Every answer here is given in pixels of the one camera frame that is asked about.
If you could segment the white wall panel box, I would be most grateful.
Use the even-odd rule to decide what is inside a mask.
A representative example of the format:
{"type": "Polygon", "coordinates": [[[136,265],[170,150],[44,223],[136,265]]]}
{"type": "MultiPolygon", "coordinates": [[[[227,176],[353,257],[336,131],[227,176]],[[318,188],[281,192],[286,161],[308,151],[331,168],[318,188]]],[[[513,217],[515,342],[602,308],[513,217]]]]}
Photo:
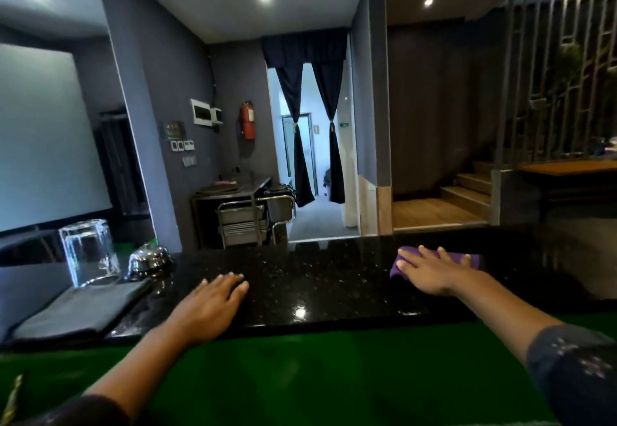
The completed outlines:
{"type": "Polygon", "coordinates": [[[212,111],[211,107],[206,102],[200,102],[199,100],[190,99],[192,112],[193,112],[193,122],[197,126],[202,127],[212,127],[212,111]]]}

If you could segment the metal lattice room divider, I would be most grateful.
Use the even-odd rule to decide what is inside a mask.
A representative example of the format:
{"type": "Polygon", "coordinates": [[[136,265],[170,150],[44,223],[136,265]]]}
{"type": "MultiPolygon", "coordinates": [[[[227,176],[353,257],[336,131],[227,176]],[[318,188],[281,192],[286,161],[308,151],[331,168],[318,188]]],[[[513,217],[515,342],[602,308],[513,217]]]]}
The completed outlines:
{"type": "Polygon", "coordinates": [[[505,0],[495,164],[617,159],[617,0],[505,0]],[[582,46],[580,75],[555,85],[559,46],[582,46]]]}

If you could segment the dark grey folded cloth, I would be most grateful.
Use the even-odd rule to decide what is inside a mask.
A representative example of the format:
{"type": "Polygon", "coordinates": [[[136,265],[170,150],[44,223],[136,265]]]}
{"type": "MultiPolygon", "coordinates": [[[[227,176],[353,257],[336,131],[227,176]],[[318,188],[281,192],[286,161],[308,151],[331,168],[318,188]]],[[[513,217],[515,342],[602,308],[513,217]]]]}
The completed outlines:
{"type": "Polygon", "coordinates": [[[3,343],[57,342],[99,335],[152,286],[151,279],[70,288],[7,332],[3,343]]]}

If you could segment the person's right forearm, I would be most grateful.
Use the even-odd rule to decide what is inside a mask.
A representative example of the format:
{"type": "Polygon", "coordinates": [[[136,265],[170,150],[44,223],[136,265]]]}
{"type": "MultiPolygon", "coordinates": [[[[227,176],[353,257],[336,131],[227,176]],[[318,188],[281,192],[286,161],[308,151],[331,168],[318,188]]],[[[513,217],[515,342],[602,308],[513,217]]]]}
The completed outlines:
{"type": "Polygon", "coordinates": [[[541,332],[563,322],[528,304],[489,274],[474,269],[453,273],[452,293],[526,363],[529,348],[541,332]]]}

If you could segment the red fire extinguisher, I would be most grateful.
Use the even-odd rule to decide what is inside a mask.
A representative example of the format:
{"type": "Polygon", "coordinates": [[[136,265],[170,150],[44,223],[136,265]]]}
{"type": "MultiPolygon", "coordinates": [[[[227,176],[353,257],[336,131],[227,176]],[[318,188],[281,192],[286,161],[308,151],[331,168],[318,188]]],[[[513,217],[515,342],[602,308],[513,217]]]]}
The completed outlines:
{"type": "Polygon", "coordinates": [[[254,105],[251,102],[243,102],[240,110],[241,133],[245,140],[256,139],[254,105]]]}

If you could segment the wooden table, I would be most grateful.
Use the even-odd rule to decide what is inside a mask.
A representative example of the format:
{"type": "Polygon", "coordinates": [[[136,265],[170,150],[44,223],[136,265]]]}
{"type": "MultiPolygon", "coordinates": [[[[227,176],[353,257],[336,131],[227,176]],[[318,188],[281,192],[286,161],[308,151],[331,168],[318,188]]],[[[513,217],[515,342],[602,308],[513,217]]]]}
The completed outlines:
{"type": "Polygon", "coordinates": [[[617,172],[617,159],[578,159],[549,163],[526,164],[518,167],[523,173],[534,173],[551,177],[566,177],[595,173],[617,172]]]}

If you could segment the steel service trolley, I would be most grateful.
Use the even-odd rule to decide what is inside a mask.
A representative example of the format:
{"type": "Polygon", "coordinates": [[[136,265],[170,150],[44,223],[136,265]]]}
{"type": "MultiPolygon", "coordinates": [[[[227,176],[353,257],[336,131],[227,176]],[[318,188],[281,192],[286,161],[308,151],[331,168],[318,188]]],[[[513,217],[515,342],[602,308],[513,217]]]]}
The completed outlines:
{"type": "Polygon", "coordinates": [[[224,250],[278,244],[279,228],[296,219],[296,200],[291,195],[278,195],[230,201],[218,205],[216,212],[224,250]]]}

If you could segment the green potted plant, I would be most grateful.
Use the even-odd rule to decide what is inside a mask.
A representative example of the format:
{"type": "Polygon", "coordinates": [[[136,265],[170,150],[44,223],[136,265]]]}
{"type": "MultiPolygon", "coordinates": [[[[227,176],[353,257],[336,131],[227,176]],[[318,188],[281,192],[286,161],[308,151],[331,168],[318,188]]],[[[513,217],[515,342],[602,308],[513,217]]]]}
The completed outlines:
{"type": "Polygon", "coordinates": [[[556,87],[561,90],[571,85],[580,75],[582,65],[582,46],[578,43],[561,44],[554,61],[556,87]]]}

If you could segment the clear drinking glass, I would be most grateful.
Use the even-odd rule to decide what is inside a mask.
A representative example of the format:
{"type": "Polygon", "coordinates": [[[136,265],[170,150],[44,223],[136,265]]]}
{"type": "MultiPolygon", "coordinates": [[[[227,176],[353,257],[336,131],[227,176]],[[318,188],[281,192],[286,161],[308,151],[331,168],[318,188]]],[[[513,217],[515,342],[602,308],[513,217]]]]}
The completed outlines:
{"type": "Polygon", "coordinates": [[[115,282],[120,265],[104,219],[84,220],[58,231],[74,288],[115,282]]]}

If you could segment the silver call bell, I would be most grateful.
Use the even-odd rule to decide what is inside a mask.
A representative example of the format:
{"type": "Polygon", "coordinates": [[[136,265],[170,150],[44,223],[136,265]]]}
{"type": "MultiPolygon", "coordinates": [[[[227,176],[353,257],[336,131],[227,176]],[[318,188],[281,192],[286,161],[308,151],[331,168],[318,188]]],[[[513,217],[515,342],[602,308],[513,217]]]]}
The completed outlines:
{"type": "Polygon", "coordinates": [[[131,253],[125,280],[134,282],[158,278],[172,272],[174,265],[170,251],[164,246],[145,244],[131,253]]]}

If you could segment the dark blue tied curtain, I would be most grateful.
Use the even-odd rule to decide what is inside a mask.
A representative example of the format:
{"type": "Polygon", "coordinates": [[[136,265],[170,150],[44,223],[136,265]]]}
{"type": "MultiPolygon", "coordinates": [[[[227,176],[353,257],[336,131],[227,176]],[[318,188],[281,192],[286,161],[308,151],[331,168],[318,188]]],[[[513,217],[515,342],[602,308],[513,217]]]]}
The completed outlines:
{"type": "Polygon", "coordinates": [[[301,137],[297,131],[300,116],[303,65],[292,64],[277,67],[276,73],[294,123],[296,203],[299,208],[303,208],[315,200],[310,188],[301,137]]]}
{"type": "Polygon", "coordinates": [[[341,163],[337,134],[335,131],[335,114],[341,92],[344,60],[330,63],[313,63],[313,72],[317,82],[326,115],[329,119],[329,158],[330,158],[330,193],[333,203],[345,203],[344,175],[341,163]]]}

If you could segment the dark blue curtain valance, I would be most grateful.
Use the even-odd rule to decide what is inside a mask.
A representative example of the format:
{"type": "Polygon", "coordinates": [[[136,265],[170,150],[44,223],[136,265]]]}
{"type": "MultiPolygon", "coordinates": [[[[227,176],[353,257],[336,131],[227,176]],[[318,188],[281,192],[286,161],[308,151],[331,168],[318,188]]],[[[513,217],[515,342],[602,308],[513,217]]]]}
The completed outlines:
{"type": "Polygon", "coordinates": [[[268,35],[260,39],[267,68],[330,64],[345,60],[349,28],[268,35]]]}

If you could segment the purple cleaning cloth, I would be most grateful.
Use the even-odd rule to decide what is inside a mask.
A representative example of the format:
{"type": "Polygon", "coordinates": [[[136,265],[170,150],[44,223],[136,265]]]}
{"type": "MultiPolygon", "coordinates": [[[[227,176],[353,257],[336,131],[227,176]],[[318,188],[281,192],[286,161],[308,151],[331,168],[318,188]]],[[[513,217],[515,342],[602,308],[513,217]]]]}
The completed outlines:
{"type": "MultiPolygon", "coordinates": [[[[422,254],[420,253],[420,250],[417,247],[403,246],[401,249],[415,256],[422,257],[422,254]]],[[[464,253],[451,253],[451,252],[448,252],[447,254],[449,258],[457,264],[461,264],[463,258],[466,255],[464,253]]],[[[401,257],[401,255],[397,254],[397,257],[390,269],[389,277],[390,279],[393,279],[395,277],[400,277],[401,279],[404,279],[405,281],[409,282],[408,277],[404,273],[402,273],[401,270],[397,266],[397,262],[401,260],[404,260],[404,258],[401,257]]],[[[480,264],[481,264],[481,256],[478,254],[471,254],[469,256],[469,263],[471,264],[472,268],[479,269],[480,264]]]]}

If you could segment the person's right hand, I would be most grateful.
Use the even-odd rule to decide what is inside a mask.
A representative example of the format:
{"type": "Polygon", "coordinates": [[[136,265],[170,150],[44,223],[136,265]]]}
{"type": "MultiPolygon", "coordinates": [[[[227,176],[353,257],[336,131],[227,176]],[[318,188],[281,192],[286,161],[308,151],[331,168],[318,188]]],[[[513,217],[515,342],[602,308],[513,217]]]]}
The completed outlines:
{"type": "Polygon", "coordinates": [[[477,269],[464,269],[453,262],[447,250],[442,246],[434,251],[434,264],[418,265],[421,257],[410,254],[403,249],[398,249],[398,254],[409,263],[421,269],[419,280],[410,282],[420,291],[433,296],[459,297],[463,291],[473,286],[482,273],[477,269]]]}

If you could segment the blue patterned sleeve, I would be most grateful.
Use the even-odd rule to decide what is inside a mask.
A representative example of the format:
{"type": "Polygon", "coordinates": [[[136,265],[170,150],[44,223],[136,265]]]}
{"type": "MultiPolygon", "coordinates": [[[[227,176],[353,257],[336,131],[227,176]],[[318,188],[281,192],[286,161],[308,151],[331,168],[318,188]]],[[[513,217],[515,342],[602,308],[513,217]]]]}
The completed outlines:
{"type": "Polygon", "coordinates": [[[617,341],[575,325],[543,329],[529,375],[562,426],[617,426],[617,341]]]}

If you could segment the person's left forearm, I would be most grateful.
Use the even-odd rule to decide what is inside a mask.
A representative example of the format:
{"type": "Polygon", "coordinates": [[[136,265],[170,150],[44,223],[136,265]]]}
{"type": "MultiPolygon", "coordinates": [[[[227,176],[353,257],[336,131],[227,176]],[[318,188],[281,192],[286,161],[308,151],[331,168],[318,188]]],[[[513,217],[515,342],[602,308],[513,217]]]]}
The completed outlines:
{"type": "Polygon", "coordinates": [[[110,401],[129,422],[134,422],[169,371],[199,338],[199,333],[188,324],[166,322],[143,337],[83,396],[110,401]]]}

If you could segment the wooden staircase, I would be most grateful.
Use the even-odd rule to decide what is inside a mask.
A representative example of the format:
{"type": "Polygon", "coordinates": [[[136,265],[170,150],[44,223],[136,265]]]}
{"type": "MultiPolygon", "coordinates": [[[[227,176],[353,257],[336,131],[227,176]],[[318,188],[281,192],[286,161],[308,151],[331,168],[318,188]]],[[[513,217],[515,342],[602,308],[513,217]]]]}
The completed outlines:
{"type": "Polygon", "coordinates": [[[458,173],[453,183],[440,187],[441,199],[479,219],[492,220],[492,171],[494,163],[476,161],[469,172],[458,173]]]}

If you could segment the white wall switches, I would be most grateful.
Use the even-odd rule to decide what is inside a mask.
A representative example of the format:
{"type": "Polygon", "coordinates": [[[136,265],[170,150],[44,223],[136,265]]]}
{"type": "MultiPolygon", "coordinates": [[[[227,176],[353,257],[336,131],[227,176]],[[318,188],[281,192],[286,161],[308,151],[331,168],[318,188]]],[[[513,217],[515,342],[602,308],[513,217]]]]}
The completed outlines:
{"type": "Polygon", "coordinates": [[[170,140],[169,145],[174,153],[181,154],[181,160],[184,167],[192,167],[197,165],[197,157],[194,154],[195,145],[192,140],[170,140]]]}

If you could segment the glass door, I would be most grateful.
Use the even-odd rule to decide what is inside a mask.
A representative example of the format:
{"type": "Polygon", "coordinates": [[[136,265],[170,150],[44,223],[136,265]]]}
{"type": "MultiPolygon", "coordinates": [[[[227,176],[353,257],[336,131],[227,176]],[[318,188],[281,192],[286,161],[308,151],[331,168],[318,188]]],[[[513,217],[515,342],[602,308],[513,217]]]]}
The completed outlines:
{"type": "MultiPolygon", "coordinates": [[[[297,190],[295,180],[295,134],[294,123],[291,116],[282,116],[282,128],[287,171],[290,179],[289,185],[294,190],[297,190]]],[[[299,132],[302,141],[303,155],[305,159],[305,164],[307,166],[307,173],[309,177],[311,192],[312,195],[317,198],[319,196],[317,184],[318,177],[314,155],[313,124],[310,113],[303,113],[299,116],[297,131],[299,132]]]]}

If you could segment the black side cabinet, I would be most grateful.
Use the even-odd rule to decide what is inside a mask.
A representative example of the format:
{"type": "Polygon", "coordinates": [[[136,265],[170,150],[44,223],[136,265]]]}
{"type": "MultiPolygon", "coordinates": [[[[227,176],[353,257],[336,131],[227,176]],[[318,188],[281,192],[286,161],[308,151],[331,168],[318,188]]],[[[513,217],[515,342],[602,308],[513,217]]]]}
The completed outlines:
{"type": "Polygon", "coordinates": [[[197,190],[190,197],[190,205],[199,249],[223,249],[219,234],[218,205],[230,202],[261,198],[271,177],[256,179],[219,180],[197,190]]]}

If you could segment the person's left hand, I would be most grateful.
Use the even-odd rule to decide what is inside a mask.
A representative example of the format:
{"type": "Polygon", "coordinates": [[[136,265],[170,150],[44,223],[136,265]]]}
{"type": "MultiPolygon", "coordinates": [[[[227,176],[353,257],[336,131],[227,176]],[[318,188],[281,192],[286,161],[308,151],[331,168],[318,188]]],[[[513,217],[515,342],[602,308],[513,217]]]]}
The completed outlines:
{"type": "Polygon", "coordinates": [[[183,348],[209,343],[231,325],[241,303],[200,303],[199,286],[186,296],[162,324],[163,334],[183,348]]]}

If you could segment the dark sleeve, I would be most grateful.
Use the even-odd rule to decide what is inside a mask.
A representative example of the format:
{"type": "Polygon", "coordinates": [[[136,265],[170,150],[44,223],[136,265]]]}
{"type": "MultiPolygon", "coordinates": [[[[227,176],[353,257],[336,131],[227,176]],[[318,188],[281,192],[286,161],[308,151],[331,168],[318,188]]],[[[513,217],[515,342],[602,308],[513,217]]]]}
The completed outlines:
{"type": "Polygon", "coordinates": [[[131,426],[131,420],[112,399],[87,395],[11,426],[131,426]]]}

